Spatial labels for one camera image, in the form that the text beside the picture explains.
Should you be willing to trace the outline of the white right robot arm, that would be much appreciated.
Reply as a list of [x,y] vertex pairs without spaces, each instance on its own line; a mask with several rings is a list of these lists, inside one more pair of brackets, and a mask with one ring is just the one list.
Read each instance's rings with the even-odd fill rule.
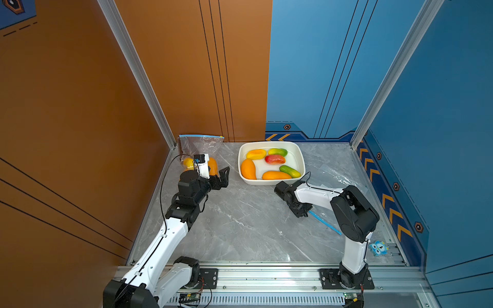
[[332,209],[339,231],[345,237],[344,256],[337,268],[320,269],[324,290],[373,290],[367,263],[371,237],[380,221],[377,210],[355,186],[330,189],[298,180],[279,182],[274,189],[296,217],[307,217],[314,206]]

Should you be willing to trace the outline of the clear zip-top bag blue zipper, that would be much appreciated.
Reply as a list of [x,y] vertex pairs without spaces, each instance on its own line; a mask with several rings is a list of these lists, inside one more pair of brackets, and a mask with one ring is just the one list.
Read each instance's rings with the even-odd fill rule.
[[193,158],[196,154],[208,154],[209,157],[215,156],[219,147],[224,141],[223,136],[211,136],[211,135],[179,135],[178,145],[180,151],[181,163],[186,157]]

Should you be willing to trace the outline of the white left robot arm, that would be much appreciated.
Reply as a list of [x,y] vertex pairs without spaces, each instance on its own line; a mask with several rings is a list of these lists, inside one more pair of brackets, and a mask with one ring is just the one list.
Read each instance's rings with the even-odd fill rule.
[[103,291],[104,307],[164,307],[184,286],[194,287],[200,277],[200,263],[180,257],[163,274],[178,244],[186,237],[199,214],[201,203],[212,190],[226,188],[230,168],[204,178],[197,171],[185,171],[178,181],[178,193],[164,215],[160,231],[137,263],[120,280],[111,280]]

